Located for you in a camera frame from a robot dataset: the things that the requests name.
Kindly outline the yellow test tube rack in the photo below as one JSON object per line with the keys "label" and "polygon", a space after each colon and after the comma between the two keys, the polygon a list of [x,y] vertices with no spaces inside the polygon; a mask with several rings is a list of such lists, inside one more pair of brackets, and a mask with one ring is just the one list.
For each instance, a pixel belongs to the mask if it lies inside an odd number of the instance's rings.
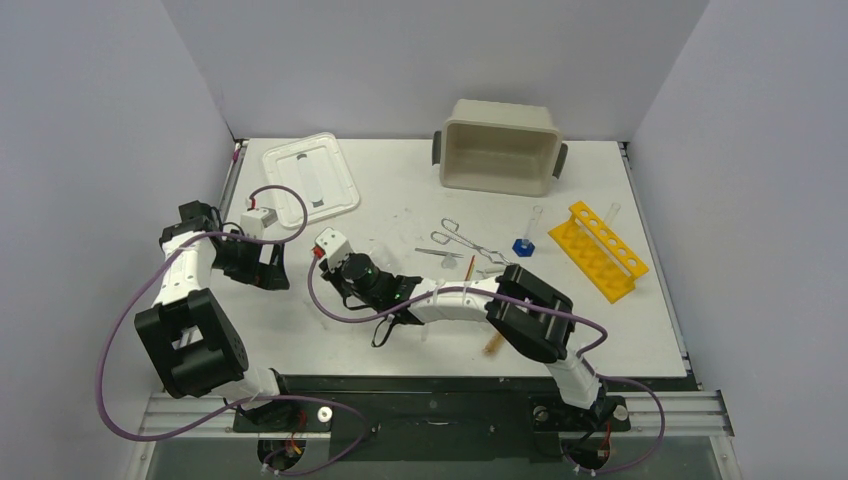
{"label": "yellow test tube rack", "polygon": [[648,273],[645,262],[586,203],[569,207],[570,217],[547,232],[554,243],[615,304]]}

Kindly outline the large clear test tube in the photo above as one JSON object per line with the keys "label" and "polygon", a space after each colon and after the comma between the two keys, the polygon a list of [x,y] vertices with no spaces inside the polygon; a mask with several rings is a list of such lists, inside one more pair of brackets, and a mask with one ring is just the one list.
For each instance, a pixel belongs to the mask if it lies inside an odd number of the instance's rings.
{"label": "large clear test tube", "polygon": [[618,202],[613,202],[608,208],[606,214],[603,217],[603,222],[606,227],[611,228],[615,219],[617,218],[619,212],[621,210],[621,204]]}

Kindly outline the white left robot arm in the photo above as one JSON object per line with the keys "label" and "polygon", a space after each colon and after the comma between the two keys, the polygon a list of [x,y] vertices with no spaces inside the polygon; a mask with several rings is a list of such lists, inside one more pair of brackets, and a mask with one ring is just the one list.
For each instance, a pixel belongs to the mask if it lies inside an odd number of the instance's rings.
{"label": "white left robot arm", "polygon": [[298,402],[281,392],[273,370],[250,364],[241,337],[210,289],[215,269],[263,290],[289,289],[284,245],[247,242],[235,230],[224,231],[218,210],[200,201],[181,205],[179,214],[179,223],[160,237],[171,264],[159,293],[134,319],[165,390],[174,398],[264,397],[260,418],[275,430],[291,427]]}

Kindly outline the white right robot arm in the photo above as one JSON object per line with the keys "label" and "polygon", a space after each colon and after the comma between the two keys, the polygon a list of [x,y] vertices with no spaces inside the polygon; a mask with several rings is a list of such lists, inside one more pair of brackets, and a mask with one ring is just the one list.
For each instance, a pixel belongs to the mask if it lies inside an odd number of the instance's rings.
{"label": "white right robot arm", "polygon": [[380,270],[362,253],[331,256],[313,250],[311,272],[329,282],[342,299],[359,300],[372,318],[397,325],[440,321],[487,323],[523,357],[543,364],[554,379],[566,418],[588,427],[604,412],[602,383],[568,345],[581,318],[572,301],[519,265],[483,280],[444,282]]}

